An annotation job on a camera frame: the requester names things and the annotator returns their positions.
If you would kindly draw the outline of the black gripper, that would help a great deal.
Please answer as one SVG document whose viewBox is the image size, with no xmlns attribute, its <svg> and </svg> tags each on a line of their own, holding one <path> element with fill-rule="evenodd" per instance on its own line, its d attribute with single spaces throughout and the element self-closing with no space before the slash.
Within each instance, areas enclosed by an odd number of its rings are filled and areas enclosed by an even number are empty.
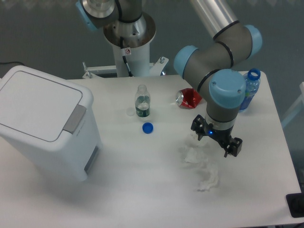
<svg viewBox="0 0 304 228">
<path fill-rule="evenodd" d="M 207 123 L 206 120 L 199 114 L 197 115 L 191 124 L 191 130 L 194 131 L 198 136 L 198 141 L 200 141 L 204 136 L 208 136 L 211 139 L 219 143 L 219 145 L 224 145 L 226 158 L 228 155 L 237 157 L 242 148 L 243 140 L 240 138 L 232 138 L 233 126 L 230 128 L 216 127 L 215 124 Z"/>
</svg>

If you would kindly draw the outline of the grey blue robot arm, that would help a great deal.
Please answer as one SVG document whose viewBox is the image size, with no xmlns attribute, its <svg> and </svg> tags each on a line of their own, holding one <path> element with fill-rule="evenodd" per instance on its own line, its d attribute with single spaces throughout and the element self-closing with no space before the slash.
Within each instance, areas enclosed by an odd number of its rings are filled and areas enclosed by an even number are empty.
<svg viewBox="0 0 304 228">
<path fill-rule="evenodd" d="M 246 83 L 232 67 L 261 49 L 262 36 L 254 26 L 242 25 L 224 0 L 193 0 L 191 4 L 214 40 L 204 51 L 195 46 L 182 48 L 173 62 L 176 72 L 207 102 L 206 115 L 197 116 L 191 129 L 199 138 L 215 140 L 227 155 L 237 156 L 242 140 L 231 132 Z M 140 0 L 79 0 L 76 5 L 89 28 L 103 29 L 113 47 L 118 76 L 149 74 L 149 53 L 135 51 L 150 44 L 156 26 Z"/>
</svg>

